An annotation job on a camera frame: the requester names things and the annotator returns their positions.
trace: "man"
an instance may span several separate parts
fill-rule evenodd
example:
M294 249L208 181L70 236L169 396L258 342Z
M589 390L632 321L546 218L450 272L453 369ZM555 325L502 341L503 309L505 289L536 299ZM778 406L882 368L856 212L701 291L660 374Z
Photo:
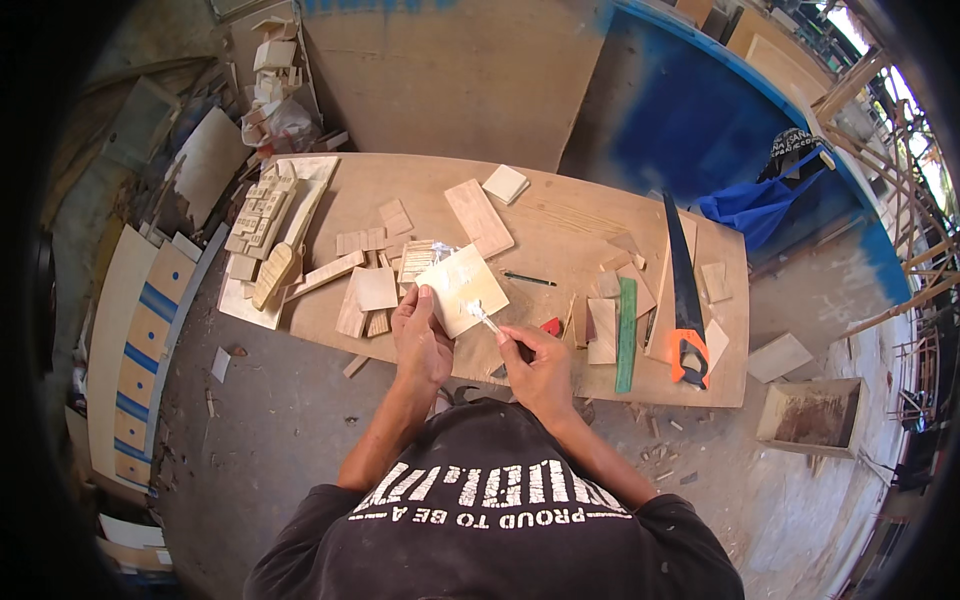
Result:
M574 411L570 355L550 335L501 327L518 404L484 398L424 422L453 367L433 303L414 286L394 312L393 386L245 597L743 597L693 508L657 495Z

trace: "open wooden box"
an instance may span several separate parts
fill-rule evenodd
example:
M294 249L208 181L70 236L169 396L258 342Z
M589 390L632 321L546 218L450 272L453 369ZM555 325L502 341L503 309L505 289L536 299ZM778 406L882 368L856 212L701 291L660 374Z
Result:
M860 377L770 384L756 439L777 450L856 458L866 394Z

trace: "orange saw handle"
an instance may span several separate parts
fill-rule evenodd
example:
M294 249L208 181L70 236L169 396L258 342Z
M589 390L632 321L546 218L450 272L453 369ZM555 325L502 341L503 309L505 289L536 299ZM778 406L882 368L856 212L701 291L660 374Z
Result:
M684 365L684 359L693 356L700 362L699 369ZM670 332L670 378L674 383L681 379L695 385L701 390L709 386L710 355L707 352L707 343L700 339L693 329L674 329Z

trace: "dusty floor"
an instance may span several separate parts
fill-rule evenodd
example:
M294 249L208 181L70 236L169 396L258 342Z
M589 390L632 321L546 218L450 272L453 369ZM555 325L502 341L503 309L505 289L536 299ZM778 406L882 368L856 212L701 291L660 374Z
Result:
M183 582L198 595L239 597L248 571L314 485L332 482L393 379L393 365L370 361L353 379L352 358L217 312L225 259L214 261L187 317L161 406L172 456L155 473L156 508ZM892 320L831 347L828 376L863 376L870 391L864 447L873 460L896 462L900 428L887 419L897 375L894 340L905 320ZM221 384L209 369L216 348L249 355L230 362ZM506 399L507 388L472 394ZM829 591L886 481L862 460L828 459L818 479L805 456L754 440L767 386L747 377L742 409L641 407L660 418L660 439L636 408L593 402L594 431L646 474L673 470L660 482L696 507L740 570L748 598L815 598ZM212 393L216 416L207 412ZM672 419L684 430L667 424ZM642 459L667 443L675 460ZM696 480L682 485L682 478Z

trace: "black t-shirt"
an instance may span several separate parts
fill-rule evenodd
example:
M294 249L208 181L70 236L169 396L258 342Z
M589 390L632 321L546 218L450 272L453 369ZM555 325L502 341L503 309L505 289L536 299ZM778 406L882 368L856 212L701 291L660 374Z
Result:
M743 598L679 496L629 513L519 404L427 422L366 495L317 486L246 598Z

